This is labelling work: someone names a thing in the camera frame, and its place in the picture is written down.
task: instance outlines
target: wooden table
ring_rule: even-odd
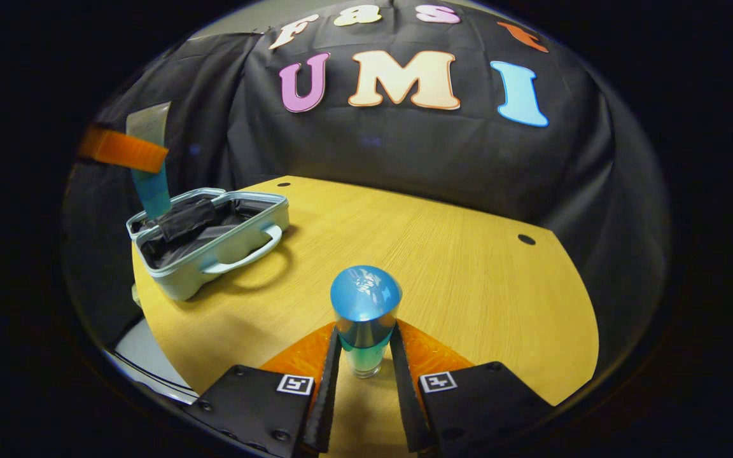
[[[472,363],[503,362],[552,405],[592,377],[596,317],[552,232],[410,195],[304,177],[245,191],[285,195],[291,227],[274,251],[204,285],[194,298],[168,299],[132,250],[152,333],[197,393],[233,364],[259,367],[332,322],[332,279],[357,264],[395,277],[403,289],[399,319]],[[520,234],[536,243],[524,243]],[[359,380],[341,357],[329,455],[413,455],[405,446],[391,363]]]

